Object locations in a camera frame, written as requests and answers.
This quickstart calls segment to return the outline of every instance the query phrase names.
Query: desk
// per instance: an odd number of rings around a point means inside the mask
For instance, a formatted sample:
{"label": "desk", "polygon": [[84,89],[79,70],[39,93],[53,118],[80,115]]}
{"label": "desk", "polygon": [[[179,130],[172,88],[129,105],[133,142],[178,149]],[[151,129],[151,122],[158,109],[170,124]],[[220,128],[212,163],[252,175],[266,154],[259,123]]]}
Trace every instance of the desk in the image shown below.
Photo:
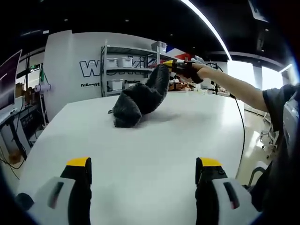
{"label": "desk", "polygon": [[[193,225],[196,158],[211,157],[235,177],[243,127],[235,100],[168,93],[136,128],[115,128],[117,96],[67,104],[33,146],[18,192],[31,196],[66,162],[92,159],[90,219],[101,225]],[[240,109],[244,114],[243,104]]]}

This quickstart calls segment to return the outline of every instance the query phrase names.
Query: ceiling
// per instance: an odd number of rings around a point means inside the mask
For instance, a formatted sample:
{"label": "ceiling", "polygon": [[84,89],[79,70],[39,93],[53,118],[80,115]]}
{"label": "ceiling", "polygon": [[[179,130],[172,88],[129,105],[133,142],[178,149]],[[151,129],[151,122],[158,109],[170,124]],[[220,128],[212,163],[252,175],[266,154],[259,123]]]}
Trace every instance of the ceiling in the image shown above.
{"label": "ceiling", "polygon": [[[279,32],[269,23],[255,20],[247,0],[191,1],[214,25],[229,51],[287,63],[286,47]],[[5,35],[0,37],[0,61],[19,49],[25,54],[45,46],[48,34],[43,34],[44,30],[49,30],[49,34],[72,30],[136,35],[161,40],[203,57],[223,50],[207,26],[179,0],[27,0],[18,4],[7,7],[5,13],[10,16],[1,19]],[[262,47],[257,47],[258,40],[263,42]],[[211,60],[227,60],[226,56],[209,56]]]}

